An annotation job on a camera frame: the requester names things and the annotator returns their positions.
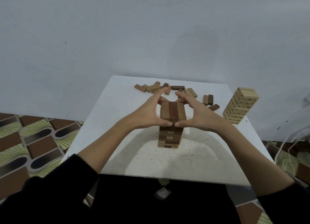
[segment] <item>table top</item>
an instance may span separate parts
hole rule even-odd
[[[215,112],[220,116],[233,95],[225,84],[112,76],[64,159],[87,147],[152,95],[135,89],[135,84],[153,85],[156,81],[160,81],[161,85],[166,82],[192,88],[199,101],[202,101],[204,94],[214,95],[214,104],[220,106]],[[163,96],[170,101],[177,99],[174,90],[170,95]],[[190,119],[193,113],[188,105],[185,106],[185,112]],[[247,117],[235,127],[272,161]],[[184,128],[178,149],[159,148],[157,142],[158,126],[134,130],[115,150],[101,173],[250,185],[227,144],[213,132]]]

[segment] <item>hand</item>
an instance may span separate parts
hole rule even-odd
[[[126,120],[134,129],[143,129],[155,125],[163,127],[172,126],[172,122],[163,120],[156,115],[157,104],[169,102],[168,99],[161,96],[166,90],[167,87],[157,90],[143,105],[124,117],[123,120]]]
[[[176,95],[180,97],[176,102],[189,104],[194,110],[192,119],[176,122],[176,127],[193,127],[204,131],[219,132],[223,126],[230,124],[227,120],[210,110],[193,96],[178,91],[176,92]]]

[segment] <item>black sleeve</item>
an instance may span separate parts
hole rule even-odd
[[[44,178],[28,179],[22,190],[9,196],[0,211],[20,208],[27,212],[76,207],[85,210],[83,199],[99,175],[79,156],[73,154]]]
[[[310,192],[297,182],[258,200],[274,224],[305,223],[309,219]]]

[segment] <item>black pants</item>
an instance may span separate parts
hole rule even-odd
[[[166,189],[171,194],[159,200],[153,194],[161,187],[157,179],[101,174],[92,210],[110,212],[120,219],[171,217],[240,223],[223,184],[170,180]]]

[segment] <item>wooden block tower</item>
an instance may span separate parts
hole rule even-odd
[[[179,120],[186,120],[183,103],[162,102],[160,117],[173,123],[170,127],[159,127],[158,147],[178,148],[183,132],[183,128],[175,127],[174,123]]]
[[[225,108],[223,117],[232,124],[239,124],[258,99],[254,89],[238,87]]]

